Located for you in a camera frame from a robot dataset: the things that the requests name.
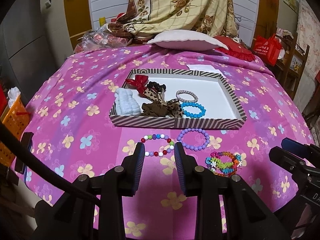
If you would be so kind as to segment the red gift bag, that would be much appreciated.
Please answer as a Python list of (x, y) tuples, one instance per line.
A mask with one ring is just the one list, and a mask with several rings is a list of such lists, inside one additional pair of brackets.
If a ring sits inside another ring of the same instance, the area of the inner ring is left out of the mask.
[(265, 64), (274, 66), (278, 60), (281, 48), (279, 38), (273, 34), (269, 38), (257, 36), (253, 51)]

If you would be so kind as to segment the orange plastic basket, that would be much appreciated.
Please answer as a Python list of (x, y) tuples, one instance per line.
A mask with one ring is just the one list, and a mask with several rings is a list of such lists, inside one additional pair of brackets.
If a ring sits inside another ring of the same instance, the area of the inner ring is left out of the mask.
[[(23, 131), (30, 122), (30, 114), (25, 109), (21, 96), (19, 95), (12, 107), (4, 116), (2, 124), (18, 139), (21, 139)], [(1, 164), (10, 167), (15, 155), (1, 142), (0, 145)]]

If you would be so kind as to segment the light blue fluffy scrunchie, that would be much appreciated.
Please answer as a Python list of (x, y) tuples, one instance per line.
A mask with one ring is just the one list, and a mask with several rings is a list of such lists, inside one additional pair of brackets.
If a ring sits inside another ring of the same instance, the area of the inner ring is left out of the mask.
[(132, 90), (117, 88), (114, 96), (117, 115), (138, 116), (141, 114), (140, 105), (133, 98)]

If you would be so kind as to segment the brown scrunchie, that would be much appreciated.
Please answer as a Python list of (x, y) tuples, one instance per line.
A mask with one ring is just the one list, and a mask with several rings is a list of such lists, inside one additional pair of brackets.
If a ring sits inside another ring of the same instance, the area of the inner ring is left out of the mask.
[(142, 110), (141, 116), (165, 117), (168, 113), (167, 108), (159, 102), (143, 103)]

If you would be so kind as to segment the clear plastic bag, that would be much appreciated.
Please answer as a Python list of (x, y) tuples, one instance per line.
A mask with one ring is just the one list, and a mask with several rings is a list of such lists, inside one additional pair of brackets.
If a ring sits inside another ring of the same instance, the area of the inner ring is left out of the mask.
[(75, 46), (74, 53), (107, 48), (121, 48), (132, 43), (132, 38), (116, 37), (103, 28), (89, 30), (78, 40), (80, 42)]

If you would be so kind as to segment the beige floral blanket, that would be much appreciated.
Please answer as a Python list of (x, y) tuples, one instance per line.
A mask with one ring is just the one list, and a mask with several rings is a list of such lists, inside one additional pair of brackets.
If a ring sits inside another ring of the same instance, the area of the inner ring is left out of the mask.
[(107, 29), (119, 37), (151, 37), (167, 30), (237, 35), (233, 0), (129, 0), (127, 11)]

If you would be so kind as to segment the striped cardboard box tray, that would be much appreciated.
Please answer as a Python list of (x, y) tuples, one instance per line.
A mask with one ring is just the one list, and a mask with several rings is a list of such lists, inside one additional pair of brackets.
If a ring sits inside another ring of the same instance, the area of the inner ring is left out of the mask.
[(114, 103), (109, 117), (114, 126), (139, 128), (240, 129), (246, 113), (227, 80), (220, 74), (187, 69), (133, 69), (127, 76), (146, 76), (165, 84), (158, 96), (168, 113), (165, 117), (116, 114)]

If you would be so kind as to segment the red cushion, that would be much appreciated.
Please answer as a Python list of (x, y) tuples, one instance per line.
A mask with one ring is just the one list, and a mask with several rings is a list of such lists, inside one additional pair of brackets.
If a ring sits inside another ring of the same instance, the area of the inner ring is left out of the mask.
[(225, 36), (216, 36), (215, 39), (222, 42), (228, 48), (225, 49), (219, 47), (217, 48), (218, 51), (247, 62), (255, 61), (255, 56), (252, 54), (252, 52), (243, 47), (241, 44), (235, 42), (232, 38)]

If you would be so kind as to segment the grey refrigerator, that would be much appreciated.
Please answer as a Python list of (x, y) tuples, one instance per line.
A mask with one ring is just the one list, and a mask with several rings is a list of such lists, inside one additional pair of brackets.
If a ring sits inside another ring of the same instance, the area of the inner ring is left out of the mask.
[(1, 81), (28, 103), (72, 51), (63, 0), (16, 0), (1, 23)]

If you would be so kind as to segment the pink floral bedsheet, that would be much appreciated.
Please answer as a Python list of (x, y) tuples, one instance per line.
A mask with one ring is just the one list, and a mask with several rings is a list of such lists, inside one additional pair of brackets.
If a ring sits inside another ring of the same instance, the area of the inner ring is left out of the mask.
[(193, 239), (196, 199), (183, 195), (170, 148), (179, 130), (116, 127), (109, 112), (115, 91), (136, 68), (187, 69), (206, 64), (220, 70), (246, 113), (238, 130), (190, 132), (186, 149), (199, 165), (213, 152), (239, 155), (237, 173), (276, 211), (291, 200), (297, 185), (269, 160), (271, 148), (291, 138), (312, 144), (301, 113), (261, 59), (247, 62), (216, 50), (193, 52), (158, 46), (96, 50), (70, 56), (27, 105), (32, 119), (32, 153), (68, 181), (105, 174), (131, 155), (138, 142), (145, 158), (137, 194), (124, 198), (125, 233), (136, 239)]

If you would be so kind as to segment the white paper sheet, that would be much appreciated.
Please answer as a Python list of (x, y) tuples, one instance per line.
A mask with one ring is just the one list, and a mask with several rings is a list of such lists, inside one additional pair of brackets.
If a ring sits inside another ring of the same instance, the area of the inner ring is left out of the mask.
[(198, 71), (202, 71), (202, 72), (215, 73), (215, 74), (220, 74), (223, 77), (225, 77), (224, 74), (220, 70), (215, 69), (211, 65), (206, 65), (206, 64), (188, 64), (187, 67), (190, 70), (198, 70)]

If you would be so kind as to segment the white pink pillow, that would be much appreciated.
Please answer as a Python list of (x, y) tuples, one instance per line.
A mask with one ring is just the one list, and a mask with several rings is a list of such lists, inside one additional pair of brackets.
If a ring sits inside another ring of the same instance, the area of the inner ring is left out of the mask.
[(207, 51), (217, 48), (228, 50), (228, 47), (221, 41), (207, 34), (191, 30), (167, 30), (157, 34), (147, 44), (187, 51)]

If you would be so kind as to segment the wooden chair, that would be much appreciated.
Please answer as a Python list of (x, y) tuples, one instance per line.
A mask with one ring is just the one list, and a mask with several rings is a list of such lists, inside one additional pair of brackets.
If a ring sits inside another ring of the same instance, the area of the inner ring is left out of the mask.
[(306, 49), (303, 49), (298, 44), (297, 33), (292, 37), (290, 35), (283, 37), (276, 35), (276, 38), (283, 45), (285, 54), (281, 59), (277, 59), (271, 70), (281, 87), (293, 100), (306, 66), (310, 46), (307, 45)]

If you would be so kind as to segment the black scrunchie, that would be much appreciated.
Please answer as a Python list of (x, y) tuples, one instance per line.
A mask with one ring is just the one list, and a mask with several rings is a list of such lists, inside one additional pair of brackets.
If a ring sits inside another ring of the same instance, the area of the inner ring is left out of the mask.
[(165, 90), (166, 90), (165, 84), (160, 85), (159, 83), (153, 82), (153, 81), (149, 81), (149, 83), (146, 85), (146, 87), (148, 89), (154, 90), (157, 93), (162, 93), (162, 92), (165, 92)]

